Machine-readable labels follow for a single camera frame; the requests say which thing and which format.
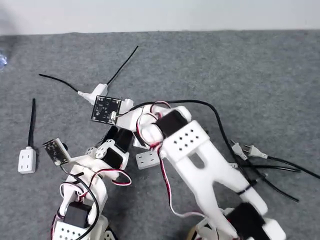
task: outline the hole pattern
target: hole pattern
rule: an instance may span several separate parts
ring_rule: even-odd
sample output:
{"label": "hole pattern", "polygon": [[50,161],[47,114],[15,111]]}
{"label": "hole pattern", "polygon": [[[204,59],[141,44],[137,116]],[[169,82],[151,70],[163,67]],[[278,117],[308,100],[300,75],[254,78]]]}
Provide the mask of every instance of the hole pattern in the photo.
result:
{"label": "hole pattern", "polygon": [[184,133],[184,136],[186,137],[186,141],[188,142],[181,142],[183,140],[182,136],[179,136],[178,139],[175,139],[173,141],[174,144],[178,145],[178,149],[179,151],[182,151],[183,149],[186,149],[188,147],[191,147],[191,145],[200,137],[198,135],[195,135],[195,130],[190,129],[190,130],[186,130],[186,132]]}

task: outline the electrical plug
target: electrical plug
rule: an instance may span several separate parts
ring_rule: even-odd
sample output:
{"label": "electrical plug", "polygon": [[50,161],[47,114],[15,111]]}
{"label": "electrical plug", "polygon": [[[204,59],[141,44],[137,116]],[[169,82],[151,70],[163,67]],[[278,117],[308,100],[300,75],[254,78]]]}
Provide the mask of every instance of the electrical plug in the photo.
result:
{"label": "electrical plug", "polygon": [[258,148],[256,148],[254,145],[244,145],[248,150],[244,150],[246,153],[248,153],[249,157],[259,157],[262,159],[267,159],[268,155],[261,152]]}
{"label": "electrical plug", "polygon": [[95,105],[97,96],[107,96],[108,93],[108,85],[99,83],[98,86],[95,87],[92,93],[86,93],[82,91],[78,91],[78,94],[87,100],[92,106]]}
{"label": "electrical plug", "polygon": [[232,146],[232,150],[233,152],[238,155],[242,160],[247,160],[248,157],[245,155],[245,153],[243,152],[240,144],[238,142],[234,142],[231,140],[231,142],[233,143],[233,146]]}
{"label": "electrical plug", "polygon": [[21,174],[33,174],[36,171],[36,151],[27,146],[19,154],[18,172]]}

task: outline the white plastic bracket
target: white plastic bracket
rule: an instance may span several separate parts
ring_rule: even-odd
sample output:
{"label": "white plastic bracket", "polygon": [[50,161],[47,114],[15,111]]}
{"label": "white plastic bracket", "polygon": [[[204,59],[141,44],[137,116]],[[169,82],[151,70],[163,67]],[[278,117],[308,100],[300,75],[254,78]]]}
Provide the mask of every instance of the white plastic bracket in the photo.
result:
{"label": "white plastic bracket", "polygon": [[[237,238],[236,230],[218,207],[213,184],[219,182],[234,192],[240,192],[249,183],[238,170],[229,165],[199,123],[194,120],[166,138],[160,154],[171,162],[191,189],[198,206],[208,217],[209,225]],[[194,165],[189,158],[192,154],[201,158],[204,168]],[[244,202],[251,203],[260,215],[267,212],[266,203],[253,187],[240,197]]]}

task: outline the two-prong plug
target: two-prong plug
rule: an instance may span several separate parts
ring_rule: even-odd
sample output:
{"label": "two-prong plug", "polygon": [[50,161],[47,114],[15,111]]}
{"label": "two-prong plug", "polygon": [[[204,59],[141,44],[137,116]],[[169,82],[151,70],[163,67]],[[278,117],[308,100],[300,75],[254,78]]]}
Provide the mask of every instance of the two-prong plug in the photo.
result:
{"label": "two-prong plug", "polygon": [[261,152],[258,148],[254,145],[244,145],[247,149],[243,150],[244,152],[248,153],[249,157],[259,157],[262,159],[267,159],[268,155]]}
{"label": "two-prong plug", "polygon": [[233,143],[232,150],[233,152],[238,155],[242,160],[246,161],[248,157],[245,155],[244,151],[242,150],[240,144],[238,142],[234,142],[231,140]]}

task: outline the red and white wire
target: red and white wire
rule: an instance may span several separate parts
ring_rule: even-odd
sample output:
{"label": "red and white wire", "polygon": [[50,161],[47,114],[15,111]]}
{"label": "red and white wire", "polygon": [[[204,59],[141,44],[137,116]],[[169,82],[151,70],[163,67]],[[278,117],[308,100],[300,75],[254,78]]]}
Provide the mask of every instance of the red and white wire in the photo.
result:
{"label": "red and white wire", "polygon": [[157,105],[157,104],[164,104],[166,105],[169,109],[171,109],[171,106],[169,103],[167,103],[166,101],[155,101],[154,103],[151,104],[150,106],[150,112],[152,113],[152,108],[154,107],[154,105]]}
{"label": "red and white wire", "polygon": [[[114,168],[103,168],[103,169],[100,169],[100,170],[98,170],[98,171],[96,171],[96,172],[94,173],[94,175],[92,176],[92,178],[91,178],[91,180],[90,180],[89,188],[91,187],[92,182],[93,182],[93,180],[95,179],[95,177],[96,177],[98,174],[102,173],[102,172],[117,172],[117,173],[121,173],[121,174],[123,174],[124,176],[126,176],[126,178],[128,179],[128,182],[119,182],[119,181],[112,180],[112,183],[113,183],[114,185],[117,185],[117,186],[129,186],[129,185],[131,185],[131,183],[132,183],[131,177],[130,177],[129,174],[126,173],[124,170],[114,169]],[[80,195],[80,197],[81,197],[81,198],[85,197],[85,196],[87,195],[87,193],[88,193],[87,191],[84,192],[83,194]]]}
{"label": "red and white wire", "polygon": [[154,115],[153,113],[151,113],[151,112],[147,112],[147,113],[141,113],[141,115],[138,117],[138,119],[136,120],[136,123],[135,123],[135,128],[136,128],[136,133],[140,136],[140,138],[143,140],[143,142],[145,143],[145,144],[147,144],[150,148],[151,148],[151,146],[152,145],[154,145],[154,144],[157,144],[157,142],[155,142],[155,143],[148,143],[145,139],[144,139],[144,137],[142,136],[142,134],[141,134],[141,132],[140,132],[140,121],[141,121],[141,118],[143,117],[143,116],[145,116],[145,115],[149,115],[149,116],[152,116],[155,120],[158,120],[159,118],[156,116],[156,115]]}
{"label": "red and white wire", "polygon": [[84,190],[83,190],[81,187],[79,187],[77,184],[74,184],[74,183],[72,183],[72,182],[63,182],[63,183],[60,184],[59,190],[60,190],[60,195],[61,195],[61,197],[64,198],[64,194],[63,194],[64,191],[63,191],[62,188],[63,188],[65,185],[68,185],[68,186],[71,186],[71,187],[74,188],[74,191],[76,192],[76,194],[77,194],[77,196],[78,196],[78,201],[80,201],[80,200],[81,200],[80,196],[84,193]]}
{"label": "red and white wire", "polygon": [[178,213],[174,210],[173,206],[172,206],[172,191],[171,191],[171,186],[170,186],[170,182],[169,182],[169,179],[168,179],[168,176],[167,176],[167,173],[166,173],[166,169],[165,169],[165,165],[164,165],[164,161],[163,159],[161,158],[160,156],[160,149],[161,149],[161,146],[157,149],[157,153],[158,153],[158,157],[159,157],[159,160],[160,160],[160,167],[161,167],[161,172],[162,172],[162,176],[163,176],[163,179],[164,179],[164,182],[165,182],[165,186],[166,186],[166,191],[168,193],[168,200],[169,200],[169,206],[170,206],[170,209],[171,211],[178,217],[180,218],[187,218],[187,217],[190,217],[190,216],[200,216],[200,217],[203,217],[205,218],[206,216],[200,212],[197,212],[197,211],[190,211],[190,212],[185,212],[185,213]]}
{"label": "red and white wire", "polygon": [[53,221],[52,221],[52,225],[51,225],[51,229],[50,229],[50,236],[51,236],[51,240],[54,239],[54,235],[55,235],[55,227],[57,224],[57,221],[61,220],[62,218],[58,216],[58,213],[54,215],[53,217]]}

